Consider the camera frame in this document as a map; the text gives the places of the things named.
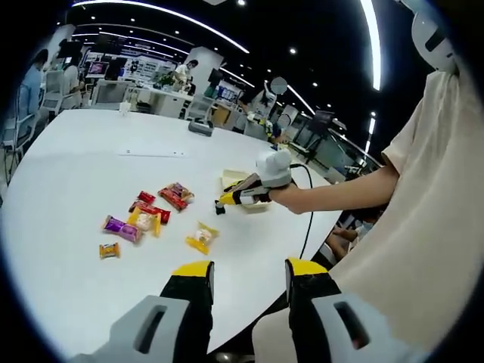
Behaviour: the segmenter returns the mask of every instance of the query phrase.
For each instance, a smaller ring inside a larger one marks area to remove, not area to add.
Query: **purple snack bag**
[[[134,244],[139,241],[141,236],[141,231],[135,226],[128,225],[112,216],[107,216],[106,221],[103,224],[103,231],[118,234],[120,237],[125,238]]]

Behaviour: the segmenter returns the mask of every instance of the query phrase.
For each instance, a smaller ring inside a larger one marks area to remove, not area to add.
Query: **yellow snack package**
[[[215,237],[219,236],[219,231],[210,228],[202,222],[198,222],[198,229],[193,236],[185,240],[190,247],[199,250],[204,255],[209,254],[209,245]]]

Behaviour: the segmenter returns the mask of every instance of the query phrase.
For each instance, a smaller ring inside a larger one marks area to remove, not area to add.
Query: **candy wrapper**
[[[180,183],[168,185],[158,192],[158,195],[174,206],[178,211],[185,209],[190,198],[194,197],[187,188]]]
[[[126,240],[136,244],[141,238],[141,231],[133,225],[115,219],[112,216],[107,216],[103,224],[103,231],[119,235]]]
[[[143,212],[140,208],[135,207],[129,216],[127,223],[141,229],[142,231],[153,231],[153,235],[155,237],[160,236],[161,213],[154,215]]]
[[[142,200],[136,200],[130,207],[129,212],[132,213],[135,208],[138,207],[142,212],[152,214],[154,216],[160,214],[160,223],[166,224],[169,221],[170,211],[158,208],[157,206],[151,206],[143,202]]]
[[[107,259],[109,257],[119,258],[119,244],[100,244],[99,245],[99,257],[101,259]]]
[[[215,237],[219,236],[219,231],[198,222],[198,230],[193,236],[187,237],[186,241],[191,247],[196,248],[204,255],[209,254],[209,245]]]
[[[154,195],[147,193],[146,191],[142,191],[138,195],[138,199],[143,200],[145,203],[153,204],[153,202],[156,200],[156,197]]]

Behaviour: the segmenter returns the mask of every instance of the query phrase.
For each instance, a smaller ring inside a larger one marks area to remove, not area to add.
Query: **black ceiling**
[[[348,127],[346,136],[362,147],[368,138],[370,112],[375,111],[377,124],[370,153],[377,156],[411,115],[423,93],[425,75],[430,71],[411,42],[411,12],[394,0],[373,0],[383,63],[382,88],[377,92],[372,88],[370,36],[359,0],[246,1],[244,7],[237,0],[216,6],[202,0],[151,0],[150,3],[217,29],[247,48],[249,54],[187,20],[138,6],[78,6],[67,13],[64,21],[76,25],[109,23],[152,29],[174,38],[129,27],[102,26],[103,31],[166,43],[188,52],[191,45],[175,37],[207,48],[217,47],[227,61],[225,68],[237,75],[243,74],[257,88],[271,75],[280,75],[314,110],[326,109],[331,104],[331,109]],[[76,32],[96,33],[98,27],[83,26]],[[290,54],[290,47],[296,48],[297,54]],[[156,46],[155,50],[177,53]],[[178,56],[183,56],[176,58],[179,61],[185,59],[183,54]],[[291,92],[279,100],[294,102],[299,110],[308,113]]]

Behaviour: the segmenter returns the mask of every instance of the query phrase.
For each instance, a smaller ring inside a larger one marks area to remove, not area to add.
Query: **red snack bag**
[[[172,206],[174,206],[178,211],[185,209],[188,205],[187,202],[180,199],[178,195],[173,193],[173,191],[168,188],[163,188],[161,191],[158,192],[158,195],[165,199]]]
[[[147,193],[146,191],[142,191],[138,195],[138,199],[143,200],[145,203],[152,204],[155,201],[156,197],[154,195]]]
[[[161,223],[166,224],[169,221],[169,216],[170,216],[170,211],[169,210],[164,210],[161,208],[158,208],[157,206],[151,206],[148,203],[145,203],[141,200],[136,200],[130,207],[129,207],[129,212],[132,213],[133,210],[135,210],[135,207],[138,207],[142,212],[148,213],[148,214],[160,214],[161,215]]]

